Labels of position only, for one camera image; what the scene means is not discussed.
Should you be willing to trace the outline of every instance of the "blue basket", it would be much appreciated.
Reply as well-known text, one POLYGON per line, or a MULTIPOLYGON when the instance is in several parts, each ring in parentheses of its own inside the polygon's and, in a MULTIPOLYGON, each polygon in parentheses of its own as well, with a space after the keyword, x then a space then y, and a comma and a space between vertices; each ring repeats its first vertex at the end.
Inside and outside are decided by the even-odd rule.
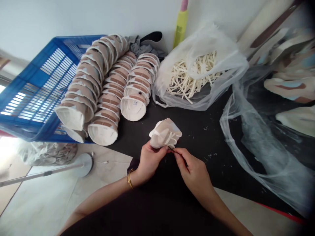
POLYGON ((54 108, 82 54, 102 36, 53 38, 0 94, 0 129, 28 142, 76 143, 61 129, 54 108))

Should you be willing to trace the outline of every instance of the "plastic bag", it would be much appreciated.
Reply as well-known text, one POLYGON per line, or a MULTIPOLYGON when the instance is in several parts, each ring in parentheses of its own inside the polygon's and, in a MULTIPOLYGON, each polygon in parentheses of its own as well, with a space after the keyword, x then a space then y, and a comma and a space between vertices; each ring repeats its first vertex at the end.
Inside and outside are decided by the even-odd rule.
POLYGON ((17 143, 17 154, 29 166, 59 166, 68 164, 77 151, 77 144, 26 142, 17 143))
POLYGON ((212 24, 203 27, 181 42, 171 53, 161 62, 157 79, 152 89, 152 97, 156 104, 162 107, 180 107, 190 110, 207 110, 229 86, 242 78, 248 69, 246 58, 238 51, 236 43, 228 38, 223 32, 212 24), (216 63, 214 67, 205 74, 197 74, 193 70, 196 58, 216 51, 216 63), (212 87, 208 83, 196 93, 190 100, 182 99, 167 91, 171 81, 173 65, 186 58, 188 74, 194 79, 201 79, 207 75, 228 70, 218 77, 212 87), (165 103, 156 101, 156 95, 165 103))
MULTIPOLYGON (((263 104, 268 98, 259 94, 261 95, 261 91, 267 91, 263 87, 263 81, 270 71, 269 67, 252 67, 240 81, 233 84, 233 94, 224 108, 220 125, 226 142, 244 170, 302 216, 307 217, 314 193, 314 171, 304 166, 294 156, 298 157, 299 153, 295 153, 297 149, 290 150, 287 139, 290 139, 290 142, 294 141, 296 147, 301 146, 302 149, 303 145, 309 149, 309 143, 302 141, 304 138, 302 134, 288 132, 289 128, 281 127, 281 124, 272 119, 277 110, 289 110, 291 107, 285 103, 281 104, 282 106, 271 107, 274 101, 270 101, 270 106, 263 104), (231 135, 229 120, 238 116, 242 119, 244 133, 242 143, 254 154, 255 159, 261 162, 266 174, 257 173, 253 169, 231 135)), ((301 106, 290 100, 288 104, 301 106)), ((308 155, 314 157, 314 149, 308 155)))

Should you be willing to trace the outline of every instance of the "hand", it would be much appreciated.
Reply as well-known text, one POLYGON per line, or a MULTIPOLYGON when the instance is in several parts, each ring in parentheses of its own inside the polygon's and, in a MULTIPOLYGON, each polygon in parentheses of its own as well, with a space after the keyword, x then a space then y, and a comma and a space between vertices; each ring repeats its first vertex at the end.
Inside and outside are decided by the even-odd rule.
POLYGON ((175 148, 173 151, 186 186, 199 203, 206 207, 209 200, 215 195, 215 190, 210 181, 205 163, 195 158, 185 148, 175 148))
POLYGON ((136 174, 142 183, 145 183, 154 175, 158 164, 167 152, 170 152, 168 146, 164 146, 160 149, 154 149, 151 147, 150 141, 142 146, 140 163, 138 169, 136 170, 136 174))

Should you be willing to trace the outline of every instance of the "white wall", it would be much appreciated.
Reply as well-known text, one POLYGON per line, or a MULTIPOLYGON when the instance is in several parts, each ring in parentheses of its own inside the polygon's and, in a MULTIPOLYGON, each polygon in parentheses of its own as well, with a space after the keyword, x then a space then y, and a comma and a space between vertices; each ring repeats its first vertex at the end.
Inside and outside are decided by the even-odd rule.
MULTIPOLYGON (((265 0, 190 0, 186 35, 208 19, 237 37, 265 0)), ((55 36, 162 31, 173 45, 181 0, 2 0, 0 49, 31 61, 55 36)))

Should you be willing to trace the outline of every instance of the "person's right hand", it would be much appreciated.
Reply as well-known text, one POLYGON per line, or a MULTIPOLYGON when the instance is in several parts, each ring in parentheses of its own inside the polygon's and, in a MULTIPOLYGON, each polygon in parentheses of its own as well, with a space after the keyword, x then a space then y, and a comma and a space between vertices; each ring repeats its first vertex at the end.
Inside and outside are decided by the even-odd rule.
POLYGON ((215 190, 210 181, 205 163, 195 158, 185 148, 175 148, 173 151, 186 186, 199 203, 206 207, 208 201, 215 195, 215 190))

